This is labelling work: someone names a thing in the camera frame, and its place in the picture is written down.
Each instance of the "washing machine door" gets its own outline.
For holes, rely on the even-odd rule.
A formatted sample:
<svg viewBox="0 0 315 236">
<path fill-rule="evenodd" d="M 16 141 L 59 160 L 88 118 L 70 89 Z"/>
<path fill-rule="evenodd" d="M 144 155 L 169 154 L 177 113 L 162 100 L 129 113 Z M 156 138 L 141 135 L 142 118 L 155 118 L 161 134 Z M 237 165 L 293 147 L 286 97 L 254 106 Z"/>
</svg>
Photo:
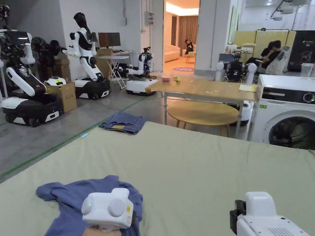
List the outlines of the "washing machine door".
<svg viewBox="0 0 315 236">
<path fill-rule="evenodd" d="M 281 113 L 267 122 L 263 133 L 264 143 L 315 150 L 315 111 Z"/>
</svg>

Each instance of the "electrical box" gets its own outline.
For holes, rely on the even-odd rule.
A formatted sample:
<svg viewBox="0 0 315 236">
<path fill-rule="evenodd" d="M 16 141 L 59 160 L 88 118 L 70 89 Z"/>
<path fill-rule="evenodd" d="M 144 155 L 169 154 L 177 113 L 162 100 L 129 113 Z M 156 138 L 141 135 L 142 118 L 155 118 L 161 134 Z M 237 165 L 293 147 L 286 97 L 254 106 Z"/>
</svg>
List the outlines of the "electrical box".
<svg viewBox="0 0 315 236">
<path fill-rule="evenodd" d="M 145 12 L 145 25 L 152 25 L 154 19 L 154 13 Z"/>
</svg>

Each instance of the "mattress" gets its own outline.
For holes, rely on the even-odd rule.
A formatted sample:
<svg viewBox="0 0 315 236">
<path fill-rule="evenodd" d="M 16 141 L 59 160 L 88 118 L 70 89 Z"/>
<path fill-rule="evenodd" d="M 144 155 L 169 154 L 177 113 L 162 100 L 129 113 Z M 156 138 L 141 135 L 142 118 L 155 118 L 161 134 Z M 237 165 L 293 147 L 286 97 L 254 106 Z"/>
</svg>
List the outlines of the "mattress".
<svg viewBox="0 0 315 236">
<path fill-rule="evenodd" d="M 139 134 L 96 128 L 0 184 L 0 235 L 44 235 L 59 215 L 35 195 L 49 182 L 118 175 L 143 194 L 142 235 L 233 235 L 229 210 L 265 191 L 277 212 L 315 230 L 315 158 L 307 150 L 146 122 Z"/>
</svg>

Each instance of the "white sofa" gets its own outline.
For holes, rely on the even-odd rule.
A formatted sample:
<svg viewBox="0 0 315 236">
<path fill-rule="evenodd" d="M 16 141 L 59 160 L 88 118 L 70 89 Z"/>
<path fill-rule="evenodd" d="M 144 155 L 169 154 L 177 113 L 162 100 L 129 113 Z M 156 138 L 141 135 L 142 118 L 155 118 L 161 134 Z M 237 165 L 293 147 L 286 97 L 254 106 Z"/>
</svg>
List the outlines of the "white sofa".
<svg viewBox="0 0 315 236">
<path fill-rule="evenodd" d="M 174 61 L 179 58 L 180 48 L 173 45 L 164 46 L 164 62 Z"/>
<path fill-rule="evenodd" d="M 194 44 L 194 54 L 196 54 L 196 48 L 197 48 L 197 45 Z M 186 49 L 183 49 L 183 57 L 185 56 L 185 53 L 186 53 Z"/>
</svg>

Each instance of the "washing machine control panel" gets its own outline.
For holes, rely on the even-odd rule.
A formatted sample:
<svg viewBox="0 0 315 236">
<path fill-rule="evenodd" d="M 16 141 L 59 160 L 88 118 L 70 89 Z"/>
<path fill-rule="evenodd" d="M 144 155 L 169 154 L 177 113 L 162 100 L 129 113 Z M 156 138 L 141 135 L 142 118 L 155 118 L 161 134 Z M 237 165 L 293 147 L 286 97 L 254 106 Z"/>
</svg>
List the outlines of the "washing machine control panel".
<svg viewBox="0 0 315 236">
<path fill-rule="evenodd" d="M 276 101 L 315 104 L 315 92 L 309 91 L 264 87 L 261 98 Z"/>
</svg>

